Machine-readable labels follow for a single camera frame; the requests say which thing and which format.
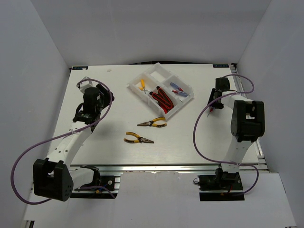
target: plastic organizer tray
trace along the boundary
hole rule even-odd
[[[146,94],[141,91],[139,87],[142,87],[141,79],[145,82]],[[183,89],[188,94],[187,97],[177,95],[172,92],[176,90],[170,83],[173,82]],[[174,108],[165,113],[165,111],[158,105],[158,102],[152,98],[149,94],[151,91],[158,93],[157,86],[162,88],[168,97],[172,100]],[[166,70],[160,63],[156,63],[146,71],[142,72],[135,79],[128,83],[128,87],[136,93],[144,102],[154,110],[158,116],[164,116],[167,120],[176,112],[178,112],[186,103],[188,103],[193,97],[194,93],[190,85],[186,84],[174,73]]]

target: yellow pliers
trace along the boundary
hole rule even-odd
[[[133,135],[135,136],[137,139],[135,140],[130,140],[130,139],[126,139],[124,138],[123,140],[126,142],[126,143],[154,143],[152,140],[150,139],[146,139],[146,138],[142,138],[140,137],[138,134],[135,134],[133,132],[126,132],[125,133],[126,135]]]
[[[159,121],[159,120],[166,120],[166,118],[165,117],[158,117],[158,118],[155,118],[153,120],[140,123],[137,126],[150,126],[150,127],[165,127],[165,126],[167,126],[167,123],[163,123],[163,124],[155,124],[154,123],[154,122]]]

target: gray panel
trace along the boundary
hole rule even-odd
[[[0,226],[16,228],[26,205],[11,189],[10,170],[23,150],[52,135],[68,68],[29,0],[1,1],[0,30]],[[33,162],[47,149],[30,152],[16,170],[16,186],[26,199]]]
[[[261,145],[268,167],[280,173],[299,227],[304,227],[303,12],[303,1],[272,1],[238,65],[256,84],[250,97],[265,102]]]
[[[32,0],[69,66],[238,62],[270,0]]]

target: red and black pliers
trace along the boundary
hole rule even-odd
[[[156,88],[158,94],[150,92],[150,95],[153,97],[153,99],[158,101],[159,106],[165,111],[165,113],[167,113],[172,108],[174,108],[174,104],[162,88],[160,88],[159,86]]]

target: wall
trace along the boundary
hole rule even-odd
[[[0,7],[0,226],[20,227],[26,205],[10,186],[16,158],[54,130],[68,67],[29,0],[4,0]],[[30,152],[17,168],[16,185],[29,195],[32,164],[47,146]]]
[[[69,66],[238,62],[270,0],[32,0]]]
[[[256,85],[251,97],[265,102],[261,144],[268,166],[280,173],[298,227],[304,227],[303,12],[303,1],[272,1],[238,65]]]

